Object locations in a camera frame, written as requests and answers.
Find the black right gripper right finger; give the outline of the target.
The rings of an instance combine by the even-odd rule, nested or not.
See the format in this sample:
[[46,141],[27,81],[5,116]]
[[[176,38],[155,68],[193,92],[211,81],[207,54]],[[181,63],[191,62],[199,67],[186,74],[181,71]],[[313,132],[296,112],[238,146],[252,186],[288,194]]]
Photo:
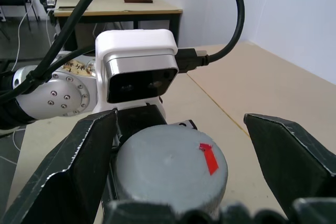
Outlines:
[[296,122],[244,116],[263,177],[289,219],[336,219],[336,154]]

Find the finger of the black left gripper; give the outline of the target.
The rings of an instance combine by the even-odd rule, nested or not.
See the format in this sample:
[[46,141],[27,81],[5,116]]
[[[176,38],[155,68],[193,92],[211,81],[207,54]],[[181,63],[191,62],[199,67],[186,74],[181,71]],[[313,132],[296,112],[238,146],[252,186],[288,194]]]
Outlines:
[[114,166],[115,166],[119,148],[120,148],[120,138],[118,135],[116,135],[113,138],[113,142],[112,142],[107,181],[106,181],[106,185],[105,185],[105,188],[102,194],[101,202],[102,202],[103,207],[107,207],[111,201],[118,200]]
[[184,126],[190,129],[197,130],[197,126],[192,120],[180,121],[180,122],[172,123],[172,125],[179,125],[179,126]]

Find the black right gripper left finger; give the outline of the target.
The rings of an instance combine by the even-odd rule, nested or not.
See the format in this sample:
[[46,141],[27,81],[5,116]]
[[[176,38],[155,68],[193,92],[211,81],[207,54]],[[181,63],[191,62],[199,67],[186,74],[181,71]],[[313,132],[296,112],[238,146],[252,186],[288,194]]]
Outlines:
[[107,181],[116,111],[87,116],[43,159],[0,224],[93,224]]

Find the grey jar lid red mark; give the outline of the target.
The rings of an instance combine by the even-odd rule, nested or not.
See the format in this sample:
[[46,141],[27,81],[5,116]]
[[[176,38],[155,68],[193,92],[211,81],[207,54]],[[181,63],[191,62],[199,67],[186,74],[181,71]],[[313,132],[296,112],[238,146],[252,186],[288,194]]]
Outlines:
[[224,154],[211,137],[180,125],[157,125],[131,136],[114,164],[119,200],[199,209],[218,217],[228,180]]

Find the beige table black legs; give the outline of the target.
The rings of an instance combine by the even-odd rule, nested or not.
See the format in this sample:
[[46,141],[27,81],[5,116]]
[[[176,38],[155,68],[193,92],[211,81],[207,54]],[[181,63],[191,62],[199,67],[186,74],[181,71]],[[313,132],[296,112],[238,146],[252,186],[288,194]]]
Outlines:
[[[79,0],[57,0],[54,16],[63,28],[73,8]],[[133,28],[139,28],[139,22],[168,21],[169,30],[173,33],[175,41],[179,40],[180,21],[182,9],[163,0],[153,0],[149,3],[125,3],[124,0],[93,0],[79,24],[99,24],[113,22],[132,22]]]

